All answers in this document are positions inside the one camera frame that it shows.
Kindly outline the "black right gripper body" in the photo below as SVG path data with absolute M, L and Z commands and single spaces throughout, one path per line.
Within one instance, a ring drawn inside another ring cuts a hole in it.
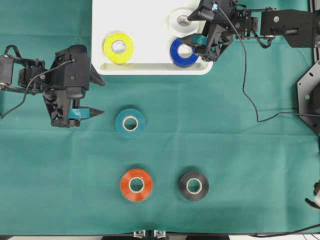
M 259 18 L 252 16 L 252 11 L 244 4 L 223 6 L 213 20 L 205 23 L 202 35 L 207 42 L 201 47 L 201 59 L 216 62 L 234 38 L 243 40 L 257 37 L 258 23 Z

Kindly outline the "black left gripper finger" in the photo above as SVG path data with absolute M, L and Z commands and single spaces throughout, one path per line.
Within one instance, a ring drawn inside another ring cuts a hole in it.
M 74 120 L 86 120 L 98 115 L 103 114 L 103 110 L 99 110 L 92 107 L 83 107 L 80 106 L 79 108 L 71 108 L 69 111 L 69 118 Z
M 101 78 L 100 74 L 97 72 L 93 64 L 90 65 L 89 82 L 99 86 L 105 86 L 104 80 Z

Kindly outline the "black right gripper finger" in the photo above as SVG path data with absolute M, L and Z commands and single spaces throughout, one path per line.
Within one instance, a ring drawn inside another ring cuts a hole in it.
M 202 9 L 201 8 L 197 8 L 196 10 L 194 10 L 188 17 L 188 21 L 192 22 L 192 21 L 203 21 L 203 17 L 201 16 L 201 12 Z
M 191 34 L 185 37 L 180 38 L 180 40 L 193 48 L 206 46 L 208 42 L 208 38 L 202 34 Z

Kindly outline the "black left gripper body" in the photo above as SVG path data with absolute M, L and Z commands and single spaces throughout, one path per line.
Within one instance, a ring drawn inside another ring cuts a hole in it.
M 81 99 L 68 98 L 67 90 L 59 88 L 53 82 L 54 71 L 70 61 L 56 66 L 52 63 L 51 67 L 46 69 L 44 61 L 22 58 L 18 54 L 17 62 L 24 66 L 19 71 L 18 79 L 19 90 L 24 94 L 23 97 L 26 98 L 27 94 L 42 94 L 53 127 L 78 127 L 81 119 L 70 119 L 70 109 L 79 108 Z

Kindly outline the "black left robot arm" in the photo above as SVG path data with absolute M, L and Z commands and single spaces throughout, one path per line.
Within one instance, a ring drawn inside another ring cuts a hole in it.
M 8 45 L 0 56 L 0 89 L 24 96 L 42 94 L 53 127 L 79 127 L 82 120 L 103 114 L 80 104 L 91 83 L 105 85 L 85 45 L 56 52 L 49 69 L 45 64 L 37 58 L 23 58 L 15 45 Z

